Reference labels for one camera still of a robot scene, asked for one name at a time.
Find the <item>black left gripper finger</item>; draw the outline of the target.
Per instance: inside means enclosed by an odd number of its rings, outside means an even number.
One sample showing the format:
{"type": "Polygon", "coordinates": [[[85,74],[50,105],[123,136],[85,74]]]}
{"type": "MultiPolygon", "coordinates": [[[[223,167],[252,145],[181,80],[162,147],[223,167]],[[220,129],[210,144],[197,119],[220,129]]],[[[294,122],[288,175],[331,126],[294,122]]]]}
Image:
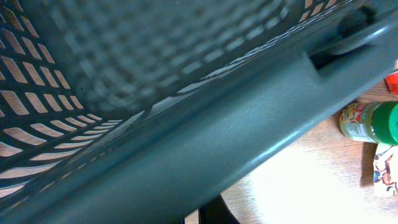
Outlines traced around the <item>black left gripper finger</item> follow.
{"type": "Polygon", "coordinates": [[[240,224],[219,195],[198,210],[199,224],[240,224]]]}

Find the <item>beige snack bag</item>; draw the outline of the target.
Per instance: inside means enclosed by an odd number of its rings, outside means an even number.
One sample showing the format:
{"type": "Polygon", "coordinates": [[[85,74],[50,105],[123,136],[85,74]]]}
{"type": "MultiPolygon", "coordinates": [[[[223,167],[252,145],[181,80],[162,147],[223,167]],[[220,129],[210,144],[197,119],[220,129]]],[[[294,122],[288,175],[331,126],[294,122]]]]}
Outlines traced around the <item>beige snack bag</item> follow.
{"type": "Polygon", "coordinates": [[[397,146],[378,144],[373,167],[374,194],[378,197],[397,195],[397,146]]]}

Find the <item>green lid spice jar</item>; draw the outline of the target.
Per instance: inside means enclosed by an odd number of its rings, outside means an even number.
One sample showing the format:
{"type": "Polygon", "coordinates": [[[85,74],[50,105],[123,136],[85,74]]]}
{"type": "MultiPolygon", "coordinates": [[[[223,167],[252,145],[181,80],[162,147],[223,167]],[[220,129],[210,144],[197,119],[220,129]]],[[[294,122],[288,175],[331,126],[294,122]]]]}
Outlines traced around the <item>green lid spice jar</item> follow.
{"type": "Polygon", "coordinates": [[[342,110],[341,132],[354,141],[397,145],[397,102],[352,103],[342,110]]]}

